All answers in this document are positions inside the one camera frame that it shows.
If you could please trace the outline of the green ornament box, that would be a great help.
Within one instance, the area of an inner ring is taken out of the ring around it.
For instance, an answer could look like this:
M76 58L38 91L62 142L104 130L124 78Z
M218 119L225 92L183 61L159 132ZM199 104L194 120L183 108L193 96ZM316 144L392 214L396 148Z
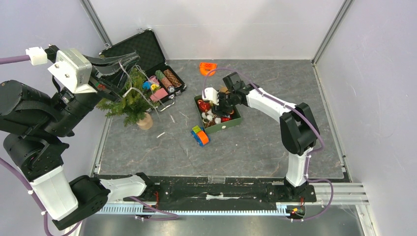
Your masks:
M194 103L196 105L196 109L198 112L199 123L198 126L202 127L206 134L210 135L212 133L229 129L231 127L240 125L242 123L243 118L241 117L240 112L234 106L234 113L229 116L218 116L212 112L213 105L210 111L206 113L202 113L198 109L197 101L202 100L202 96L198 95L194 97Z

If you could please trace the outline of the small green christmas tree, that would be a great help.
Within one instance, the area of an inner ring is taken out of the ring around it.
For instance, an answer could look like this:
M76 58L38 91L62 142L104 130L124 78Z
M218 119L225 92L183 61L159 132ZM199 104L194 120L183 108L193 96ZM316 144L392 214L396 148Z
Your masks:
M150 96L153 94L150 90L143 90L142 85L148 81L148 77L138 66L129 70L129 76L123 91L121 100L112 102L102 99L97 105L101 111L104 111L108 118L123 117L125 127L137 125L139 121L146 118L146 114L157 108L160 101L153 102Z

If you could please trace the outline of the blue orange toy car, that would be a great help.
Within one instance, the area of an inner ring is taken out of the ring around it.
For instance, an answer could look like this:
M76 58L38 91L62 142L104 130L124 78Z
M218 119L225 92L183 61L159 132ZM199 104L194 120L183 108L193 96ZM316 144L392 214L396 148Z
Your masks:
M199 146L203 147L210 142L210 137L204 129L200 126L194 126L191 130L192 137L196 140Z

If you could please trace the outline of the clear battery box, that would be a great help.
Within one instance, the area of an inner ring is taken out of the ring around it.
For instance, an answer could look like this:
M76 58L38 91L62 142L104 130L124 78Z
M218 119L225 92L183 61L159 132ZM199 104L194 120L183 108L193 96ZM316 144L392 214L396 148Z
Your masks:
M208 176L208 183L225 184L225 182L226 182L226 177L224 177L224 176Z

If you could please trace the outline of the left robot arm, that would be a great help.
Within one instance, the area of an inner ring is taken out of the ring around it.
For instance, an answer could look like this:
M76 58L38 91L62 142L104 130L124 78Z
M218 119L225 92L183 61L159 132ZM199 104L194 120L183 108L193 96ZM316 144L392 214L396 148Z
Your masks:
M120 100L123 74L139 59L136 52L112 58L93 58L76 49L54 45L26 50L31 64L51 62L49 71L57 92L53 96L16 80L0 85L0 129L7 133L3 147L15 166L7 164L46 217L64 230L100 211L107 202L128 197L143 201L154 195L143 173L117 179L83 175L68 181L62 153L74 127L104 98Z

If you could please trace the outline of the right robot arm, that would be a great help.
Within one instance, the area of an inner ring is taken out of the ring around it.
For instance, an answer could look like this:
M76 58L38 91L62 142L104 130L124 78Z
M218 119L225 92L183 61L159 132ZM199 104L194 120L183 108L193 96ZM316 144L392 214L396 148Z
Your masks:
M320 132L306 103L289 103L279 99L254 83L245 84L237 72L223 78L226 92L204 88L204 101L213 104L212 112L229 115L236 105L256 109L277 121L280 125L281 140L289 153L289 164L284 178L284 195L291 201L298 200L308 185L308 159Z

